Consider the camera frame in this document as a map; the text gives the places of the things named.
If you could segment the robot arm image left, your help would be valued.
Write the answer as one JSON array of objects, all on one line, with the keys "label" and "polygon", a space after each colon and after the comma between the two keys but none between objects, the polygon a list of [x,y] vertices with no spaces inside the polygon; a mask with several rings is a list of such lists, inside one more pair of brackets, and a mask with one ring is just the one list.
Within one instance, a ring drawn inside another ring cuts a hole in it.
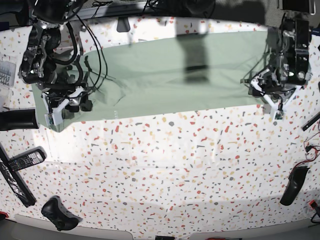
[{"label": "robot arm image left", "polygon": [[[26,84],[33,84],[38,108],[49,119],[64,113],[89,113],[94,109],[91,95],[102,86],[102,64],[106,61],[103,48],[90,27],[82,26],[89,33],[97,51],[97,79],[88,83],[71,20],[79,18],[83,0],[29,0],[32,28],[26,50],[19,67],[19,77]],[[66,27],[72,46],[68,59],[58,58],[55,50],[62,41],[62,27]]]}]

